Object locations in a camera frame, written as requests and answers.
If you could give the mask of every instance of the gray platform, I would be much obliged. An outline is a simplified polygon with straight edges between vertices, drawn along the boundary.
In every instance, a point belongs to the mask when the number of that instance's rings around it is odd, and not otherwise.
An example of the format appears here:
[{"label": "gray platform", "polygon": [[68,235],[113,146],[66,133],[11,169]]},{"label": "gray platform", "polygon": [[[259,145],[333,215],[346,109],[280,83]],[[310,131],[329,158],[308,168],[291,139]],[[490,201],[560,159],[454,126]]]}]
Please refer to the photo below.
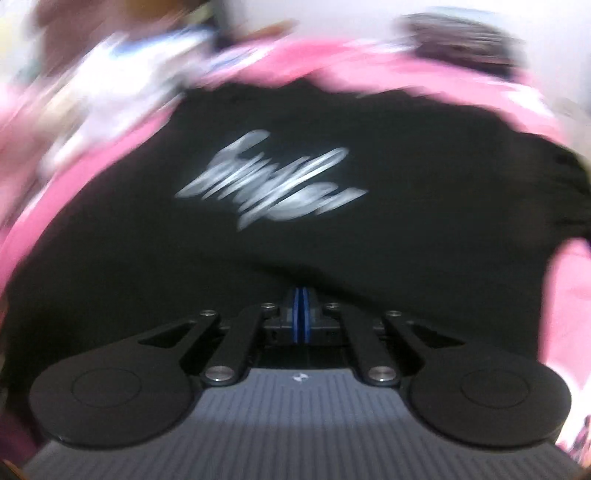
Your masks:
[{"label": "gray platform", "polygon": [[207,390],[191,416],[113,452],[50,443],[31,480],[565,480],[579,467],[553,445],[489,453],[442,439],[395,390],[347,370],[254,369]]}]

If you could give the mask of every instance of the black t-shirt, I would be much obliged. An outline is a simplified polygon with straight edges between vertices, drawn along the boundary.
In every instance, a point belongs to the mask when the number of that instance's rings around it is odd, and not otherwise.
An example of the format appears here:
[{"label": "black t-shirt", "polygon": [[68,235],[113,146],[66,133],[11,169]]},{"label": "black t-shirt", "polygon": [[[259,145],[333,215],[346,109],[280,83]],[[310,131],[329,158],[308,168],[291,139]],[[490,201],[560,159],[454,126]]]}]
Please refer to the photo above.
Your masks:
[{"label": "black t-shirt", "polygon": [[304,80],[192,90],[19,267],[4,381],[297,285],[535,357],[548,261],[589,206],[572,153],[483,109]]}]

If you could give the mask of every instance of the small logo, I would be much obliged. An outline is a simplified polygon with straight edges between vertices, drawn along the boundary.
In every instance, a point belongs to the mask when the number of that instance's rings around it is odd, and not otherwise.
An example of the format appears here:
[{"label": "small logo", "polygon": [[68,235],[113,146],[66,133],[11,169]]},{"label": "small logo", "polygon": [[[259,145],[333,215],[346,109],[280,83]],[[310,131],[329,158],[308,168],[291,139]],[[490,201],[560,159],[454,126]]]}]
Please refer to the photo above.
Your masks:
[{"label": "small logo", "polygon": [[298,383],[304,383],[306,380],[308,380],[310,377],[306,374],[303,373],[299,373],[297,375],[294,375],[292,377],[296,382]]},{"label": "small logo", "polygon": [[207,170],[181,189],[176,196],[201,196],[205,200],[214,194],[221,200],[233,196],[240,215],[238,230],[259,218],[274,222],[292,220],[315,213],[335,210],[365,195],[366,190],[340,190],[331,182],[304,183],[339,164],[348,154],[346,148],[335,148],[317,158],[301,157],[279,168],[260,153],[242,158],[246,150],[268,138],[269,132],[254,130],[221,149]]}]

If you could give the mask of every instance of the white wall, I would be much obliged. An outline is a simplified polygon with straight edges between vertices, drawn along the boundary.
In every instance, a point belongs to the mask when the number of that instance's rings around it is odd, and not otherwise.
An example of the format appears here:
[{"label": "white wall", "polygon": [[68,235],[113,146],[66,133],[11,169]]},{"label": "white wall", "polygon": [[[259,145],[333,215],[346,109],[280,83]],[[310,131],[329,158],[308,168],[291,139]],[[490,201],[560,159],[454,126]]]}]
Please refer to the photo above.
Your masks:
[{"label": "white wall", "polygon": [[580,111],[591,105],[591,4],[589,0],[227,0],[236,23],[250,30],[274,22],[299,22],[295,35],[345,35],[388,39],[393,20],[431,6],[500,13],[524,41],[530,68],[551,107],[579,135]]}]

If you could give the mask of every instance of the fabric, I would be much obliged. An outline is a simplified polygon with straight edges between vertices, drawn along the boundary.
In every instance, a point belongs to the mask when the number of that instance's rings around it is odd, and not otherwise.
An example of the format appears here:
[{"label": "fabric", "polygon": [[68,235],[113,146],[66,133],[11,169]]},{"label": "fabric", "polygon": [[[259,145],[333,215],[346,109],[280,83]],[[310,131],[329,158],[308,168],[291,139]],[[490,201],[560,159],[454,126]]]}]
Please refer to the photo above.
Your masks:
[{"label": "fabric", "polygon": [[[405,89],[412,95],[429,95],[447,103],[483,106],[519,131],[542,135],[560,145],[566,142],[541,93],[531,86],[532,81],[524,72],[520,73],[521,83],[500,82],[472,70],[392,52],[388,44],[322,39],[245,45],[220,55],[212,66],[211,74],[202,80],[208,86],[232,79],[282,86],[307,76],[328,92]],[[34,203],[35,208],[29,208],[9,232],[1,232],[0,291],[57,212],[94,175],[149,138],[164,118],[165,115],[154,117],[113,144],[87,152],[79,165],[53,180]],[[22,194],[21,186],[11,179],[7,180],[8,186],[15,192],[13,197]]]},{"label": "fabric", "polygon": [[515,129],[566,145],[558,121],[544,103],[531,75],[517,70],[514,82],[446,63],[419,59],[396,45],[374,41],[279,40],[243,46],[222,56],[203,82],[234,80],[280,87],[307,76],[329,92],[380,93],[405,89],[447,103],[478,105],[500,115]]},{"label": "fabric", "polygon": [[[257,171],[284,188],[266,208]],[[293,284],[535,358],[548,262],[587,234],[589,198],[572,154],[479,108],[303,80],[195,90],[14,275],[3,378],[24,391],[66,356]]]}]

